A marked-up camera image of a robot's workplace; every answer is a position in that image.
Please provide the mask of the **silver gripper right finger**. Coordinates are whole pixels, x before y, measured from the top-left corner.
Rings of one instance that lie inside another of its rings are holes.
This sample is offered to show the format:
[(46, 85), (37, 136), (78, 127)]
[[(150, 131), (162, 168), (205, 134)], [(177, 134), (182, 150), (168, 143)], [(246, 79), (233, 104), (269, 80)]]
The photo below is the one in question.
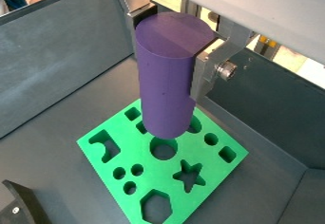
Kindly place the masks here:
[(214, 81), (228, 81), (237, 66), (230, 58), (237, 55), (250, 42), (253, 31), (230, 19), (221, 17), (217, 37), (204, 47), (194, 62), (190, 97), (198, 101), (212, 90)]

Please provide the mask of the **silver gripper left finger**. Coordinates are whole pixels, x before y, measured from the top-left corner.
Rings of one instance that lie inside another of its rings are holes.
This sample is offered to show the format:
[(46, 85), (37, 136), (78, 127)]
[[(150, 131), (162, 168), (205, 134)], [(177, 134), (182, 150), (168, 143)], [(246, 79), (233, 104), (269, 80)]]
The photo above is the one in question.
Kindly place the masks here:
[(129, 28), (131, 31), (131, 38), (133, 38), (133, 46), (137, 45), (137, 27), (142, 20), (145, 20), (148, 17), (158, 13), (158, 6), (150, 2), (148, 5), (141, 7), (133, 12), (129, 12), (127, 22), (129, 22)]

